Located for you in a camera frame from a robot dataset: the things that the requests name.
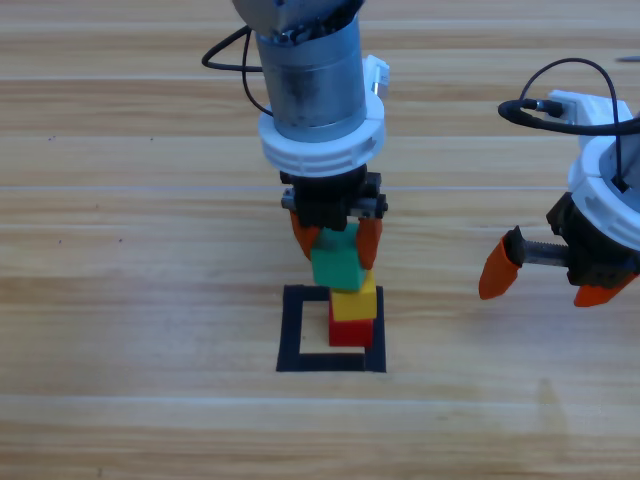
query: tabletop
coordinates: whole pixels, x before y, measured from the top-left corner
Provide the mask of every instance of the tabletop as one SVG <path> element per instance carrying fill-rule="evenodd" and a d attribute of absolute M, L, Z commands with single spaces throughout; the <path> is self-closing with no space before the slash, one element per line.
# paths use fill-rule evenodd
<path fill-rule="evenodd" d="M 497 105 L 582 56 L 637 111 L 640 67 L 615 59 L 639 17 L 366 2 L 364 54 L 392 79 L 370 164 L 387 373 L 278 373 L 283 287 L 313 280 L 239 75 L 200 65 L 242 25 L 231 1 L 0 0 L 0 478 L 639 478 L 637 285 L 577 309 L 562 269 L 527 266 L 477 291 L 508 229 L 557 241 L 579 153 Z M 583 65 L 532 95 L 554 88 L 607 94 Z M 326 311 L 303 313 L 301 348 L 333 351 Z"/>

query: black cable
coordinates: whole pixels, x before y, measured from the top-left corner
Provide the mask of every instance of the black cable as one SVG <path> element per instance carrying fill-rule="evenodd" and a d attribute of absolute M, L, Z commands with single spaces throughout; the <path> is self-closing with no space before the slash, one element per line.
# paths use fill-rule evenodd
<path fill-rule="evenodd" d="M 212 68 L 214 70 L 226 70 L 232 72 L 250 72 L 250 73 L 260 73 L 262 72 L 262 67 L 247 67 L 246 65 L 228 65 L 225 63 L 215 63 L 210 60 L 220 53 L 222 50 L 227 48 L 236 40 L 244 37 L 245 35 L 249 35 L 251 33 L 251 28 L 248 25 L 245 25 L 240 30 L 232 33 L 227 38 L 222 40 L 220 43 L 212 47 L 207 53 L 202 57 L 202 65 L 207 68 Z"/>
<path fill-rule="evenodd" d="M 592 62 L 591 60 L 587 60 L 585 58 L 563 58 L 561 60 L 556 60 L 555 62 L 550 63 L 544 68 L 538 70 L 533 77 L 527 82 L 522 93 L 520 94 L 520 100 L 523 100 L 527 91 L 529 91 L 529 87 L 536 81 L 536 79 L 542 75 L 547 70 L 552 69 L 556 65 L 560 65 L 563 63 L 584 63 L 585 65 L 589 65 L 590 67 L 595 68 L 600 74 L 604 77 L 607 82 L 607 86 L 609 87 L 609 94 L 611 96 L 611 104 L 613 106 L 613 124 L 616 129 L 618 128 L 620 121 L 618 117 L 618 97 L 616 95 L 616 88 L 613 86 L 613 82 L 611 81 L 611 77 L 607 73 L 607 71 L 598 65 L 596 62 Z M 620 135 L 616 135 L 616 186 L 623 187 L 624 180 L 622 179 L 622 145 L 620 142 Z"/>
<path fill-rule="evenodd" d="M 247 55 L 249 53 L 249 41 L 251 40 L 251 33 L 252 33 L 252 30 L 248 25 L 245 25 L 240 30 L 232 33 L 227 38 L 225 38 L 223 41 L 221 41 L 220 43 L 215 45 L 213 48 L 211 48 L 204 55 L 204 57 L 202 57 L 202 65 L 204 65 L 207 68 L 212 68 L 214 70 L 226 70 L 226 71 L 233 71 L 233 72 L 242 72 L 242 85 L 244 86 L 244 92 L 247 95 L 247 98 L 249 99 L 249 101 L 251 103 L 253 103 L 253 105 L 258 110 L 260 110 L 261 112 L 266 113 L 267 115 L 273 117 L 273 113 L 271 113 L 269 110 L 267 110 L 262 105 L 260 105 L 256 101 L 256 99 L 253 98 L 253 95 L 251 95 L 251 92 L 249 91 L 249 84 L 247 83 L 247 72 L 260 73 L 260 72 L 263 71 L 262 67 L 247 67 Z M 245 37 L 244 50 L 242 52 L 242 65 L 227 65 L 227 64 L 224 64 L 224 63 L 215 63 L 215 62 L 211 62 L 210 61 L 215 55 L 217 55 L 222 50 L 224 50 L 229 45 L 231 45 L 233 42 L 235 42 L 236 40 L 238 40 L 238 39 L 240 39 L 242 37 Z"/>
<path fill-rule="evenodd" d="M 523 112 L 521 109 L 526 108 L 530 110 L 537 109 L 537 101 L 526 99 L 525 96 L 533 84 L 533 82 L 544 72 L 555 67 L 556 65 L 560 65 L 562 63 L 584 63 L 589 65 L 604 77 L 607 82 L 607 86 L 609 87 L 609 93 L 611 95 L 611 102 L 613 105 L 613 124 L 608 125 L 594 125 L 594 126 L 585 126 L 585 125 L 565 125 L 559 124 L 552 121 L 545 121 L 540 118 L 534 117 L 533 115 L 529 115 L 528 113 Z M 618 99 L 615 91 L 615 87 L 613 86 L 613 82 L 611 81 L 611 77 L 609 74 L 595 62 L 591 60 L 586 60 L 583 58 L 564 58 L 561 60 L 557 60 L 553 63 L 550 63 L 546 67 L 540 69 L 536 72 L 531 79 L 527 82 L 525 87 L 522 90 L 520 98 L 518 100 L 511 100 L 508 102 L 504 102 L 498 107 L 498 113 L 501 117 L 510 121 L 511 123 L 515 123 L 517 125 L 522 125 L 530 128 L 537 128 L 541 130 L 546 130 L 550 132 L 558 132 L 565 133 L 570 135 L 586 135 L 586 136 L 611 136 L 615 135 L 616 137 L 616 178 L 614 182 L 616 186 L 621 190 L 626 189 L 626 185 L 623 180 L 622 174 L 622 145 L 620 141 L 621 135 L 632 135 L 640 133 L 640 118 L 634 118 L 632 120 L 628 120 L 626 122 L 620 123 L 618 116 Z"/>
<path fill-rule="evenodd" d="M 260 105 L 251 92 L 249 91 L 249 84 L 247 83 L 247 69 L 244 68 L 247 65 L 247 54 L 249 53 L 249 42 L 251 41 L 251 30 L 247 33 L 247 38 L 244 41 L 244 51 L 242 52 L 242 85 L 244 86 L 244 93 L 247 94 L 249 101 L 253 103 L 253 105 L 260 110 L 262 113 L 266 113 L 267 115 L 273 117 L 273 113 Z"/>

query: silver motor cylinder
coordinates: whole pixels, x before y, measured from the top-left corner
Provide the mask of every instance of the silver motor cylinder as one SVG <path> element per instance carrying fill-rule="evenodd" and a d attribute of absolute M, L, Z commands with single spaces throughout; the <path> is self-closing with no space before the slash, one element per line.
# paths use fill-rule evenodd
<path fill-rule="evenodd" d="M 299 45 L 258 35 L 275 127 L 286 138 L 326 142 L 356 130 L 366 103 L 358 17 Z"/>

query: black tape square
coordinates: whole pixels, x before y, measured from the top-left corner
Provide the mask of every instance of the black tape square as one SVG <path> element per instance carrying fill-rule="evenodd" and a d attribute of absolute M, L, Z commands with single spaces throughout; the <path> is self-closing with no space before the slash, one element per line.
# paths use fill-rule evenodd
<path fill-rule="evenodd" d="M 286 285 L 282 298 L 282 329 L 278 372 L 386 373 L 384 291 L 377 287 L 378 316 L 373 322 L 373 344 L 364 353 L 300 353 L 304 302 L 329 302 L 329 289 Z"/>

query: robotic arm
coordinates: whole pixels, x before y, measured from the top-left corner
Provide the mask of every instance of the robotic arm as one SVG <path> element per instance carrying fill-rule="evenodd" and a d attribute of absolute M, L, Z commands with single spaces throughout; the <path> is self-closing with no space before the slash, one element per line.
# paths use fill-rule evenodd
<path fill-rule="evenodd" d="M 366 236 L 380 230 L 388 209 L 381 176 L 368 172 L 367 163 L 385 141 L 382 98 L 389 66 L 374 56 L 362 58 L 358 12 L 363 3 L 233 0 L 247 27 L 225 46 L 244 34 L 248 45 L 255 31 L 262 68 L 225 69 L 264 73 L 270 105 L 259 107 L 263 152 L 290 186 L 282 207 L 291 212 L 307 257 L 320 229 L 342 231 L 352 217 Z M 219 66 L 209 63 L 219 50 L 214 47 L 203 64 Z M 246 82 L 245 89 L 250 96 Z M 363 244 L 377 248 L 379 235 L 372 235 Z M 371 268 L 372 260 L 363 263 Z"/>
<path fill-rule="evenodd" d="M 501 105 L 500 114 L 513 123 L 542 125 L 523 116 L 520 109 L 530 108 L 545 111 L 546 121 L 558 125 L 554 131 L 585 134 L 569 191 L 547 214 L 566 245 L 527 241 L 519 227 L 509 231 L 485 264 L 482 299 L 504 294 L 525 263 L 567 268 L 569 283 L 579 287 L 577 307 L 609 302 L 640 274 L 640 118 L 615 101 L 617 111 L 608 98 L 553 91 L 547 100 Z"/>

